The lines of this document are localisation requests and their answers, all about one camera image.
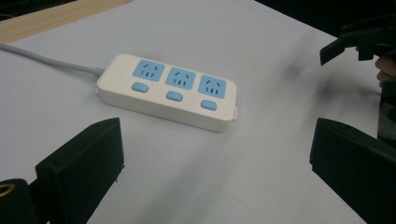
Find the electrical socket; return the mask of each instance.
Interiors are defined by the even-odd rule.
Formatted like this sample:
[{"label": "electrical socket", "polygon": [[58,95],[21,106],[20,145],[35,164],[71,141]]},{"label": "electrical socket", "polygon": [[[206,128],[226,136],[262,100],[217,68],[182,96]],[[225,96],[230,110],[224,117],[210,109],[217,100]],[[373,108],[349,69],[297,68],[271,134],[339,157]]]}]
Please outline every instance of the electrical socket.
[{"label": "electrical socket", "polygon": [[[145,75],[153,68],[153,76],[159,77],[156,82]],[[172,85],[166,83],[168,78]],[[118,55],[100,76],[97,87],[96,92],[106,104],[217,133],[224,132],[237,117],[236,85],[231,80],[134,55]]]},{"label": "electrical socket", "polygon": [[227,82],[215,77],[202,76],[198,92],[223,99]]},{"label": "electrical socket", "polygon": [[194,80],[195,73],[173,67],[171,68],[165,83],[170,86],[191,90]]},{"label": "electrical socket", "polygon": [[163,74],[165,65],[151,62],[148,60],[141,60],[134,70],[134,77],[141,77],[151,81],[159,81]]}]

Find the wooden edge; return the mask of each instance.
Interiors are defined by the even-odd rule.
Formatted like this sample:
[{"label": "wooden edge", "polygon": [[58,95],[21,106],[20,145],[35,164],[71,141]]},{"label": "wooden edge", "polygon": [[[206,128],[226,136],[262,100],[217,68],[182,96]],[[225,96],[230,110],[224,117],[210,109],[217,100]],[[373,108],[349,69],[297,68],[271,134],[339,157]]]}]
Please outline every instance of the wooden edge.
[{"label": "wooden edge", "polygon": [[0,21],[0,43],[9,43],[29,35],[38,34],[130,2],[132,0],[78,0]]}]

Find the blue button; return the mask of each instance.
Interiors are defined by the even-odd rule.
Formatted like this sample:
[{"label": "blue button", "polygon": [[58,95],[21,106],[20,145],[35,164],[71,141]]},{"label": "blue button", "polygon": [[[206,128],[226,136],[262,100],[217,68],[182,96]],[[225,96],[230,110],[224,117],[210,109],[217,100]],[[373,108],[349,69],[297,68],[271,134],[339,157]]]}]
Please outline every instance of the blue button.
[{"label": "blue button", "polygon": [[201,107],[204,109],[215,111],[218,108],[218,105],[216,105],[216,103],[213,101],[203,100],[201,102]]},{"label": "blue button", "polygon": [[149,90],[149,86],[141,82],[136,82],[132,85],[132,90],[145,93]]},{"label": "blue button", "polygon": [[183,99],[183,95],[177,91],[169,91],[168,93],[166,93],[166,98],[168,100],[180,102]]}]

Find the table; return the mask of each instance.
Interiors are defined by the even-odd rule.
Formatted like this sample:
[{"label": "table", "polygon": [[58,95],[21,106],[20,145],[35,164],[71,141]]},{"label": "table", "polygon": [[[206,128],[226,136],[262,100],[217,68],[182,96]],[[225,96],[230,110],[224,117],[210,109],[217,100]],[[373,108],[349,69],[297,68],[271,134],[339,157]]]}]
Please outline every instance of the table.
[{"label": "table", "polygon": [[134,0],[10,45],[104,67],[129,53],[225,77],[238,118],[212,133],[103,104],[96,78],[0,52],[0,179],[118,117],[125,168],[89,223],[364,223],[311,171],[317,118],[376,135],[374,62],[252,0]]}]

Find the power strip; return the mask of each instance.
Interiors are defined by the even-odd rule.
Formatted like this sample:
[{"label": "power strip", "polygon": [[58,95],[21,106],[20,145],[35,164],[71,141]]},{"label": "power strip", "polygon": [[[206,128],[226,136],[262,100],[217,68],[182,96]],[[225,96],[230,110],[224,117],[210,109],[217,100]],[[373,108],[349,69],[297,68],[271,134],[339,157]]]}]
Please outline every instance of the power strip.
[{"label": "power strip", "polygon": [[236,85],[189,69],[120,54],[97,82],[105,104],[222,133],[236,119]]}]

